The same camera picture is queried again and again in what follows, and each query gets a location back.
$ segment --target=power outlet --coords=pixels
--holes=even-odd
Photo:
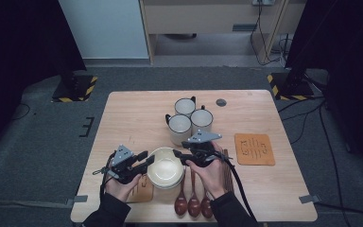
[[[252,4],[254,6],[259,6],[260,4],[262,6],[273,6],[275,5],[275,0],[252,0]]]

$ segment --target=brown coaster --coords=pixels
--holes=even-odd
[[[149,180],[147,174],[145,174],[130,192],[127,202],[151,201],[153,190],[152,182]]]
[[[234,142],[237,162],[240,165],[275,165],[275,158],[267,134],[237,133],[234,135]]]

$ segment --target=sleeve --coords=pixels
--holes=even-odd
[[[211,207],[219,227],[258,226],[233,192],[211,201]]]
[[[105,194],[98,210],[94,211],[81,224],[82,227],[121,227],[125,222],[130,207],[124,202]]]

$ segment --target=cream bowl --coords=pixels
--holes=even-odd
[[[157,148],[149,154],[151,155],[155,155],[155,161],[148,166],[147,175],[152,184],[161,189],[178,185],[184,171],[181,160],[173,153],[173,148]]]

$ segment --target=light wood tabletop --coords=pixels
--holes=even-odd
[[[120,144],[135,154],[156,148],[183,150],[170,142],[166,114],[174,114],[174,104],[182,97],[195,96],[197,106],[205,105],[214,115],[212,132],[220,133],[216,142],[229,151],[231,162],[244,186],[251,210],[260,222],[314,221],[317,212],[313,202],[301,203],[299,197],[309,195],[303,175],[287,139],[285,128],[266,90],[213,91],[143,91],[113,92],[109,95],[90,158],[78,190],[78,196],[88,196],[86,202],[76,202],[71,220],[82,222],[99,206],[99,186],[102,175],[93,172],[103,167],[109,155]],[[216,101],[223,99],[221,107]],[[267,134],[274,155],[274,166],[242,166],[237,162],[234,136],[237,133]],[[240,202],[241,194],[233,179],[234,193]],[[199,215],[179,217],[174,201],[180,186],[171,189],[154,188],[148,202],[129,203],[131,211],[126,222],[206,222],[216,221]],[[203,187],[196,178],[196,192],[203,197]],[[190,170],[187,168],[184,194],[191,194]]]

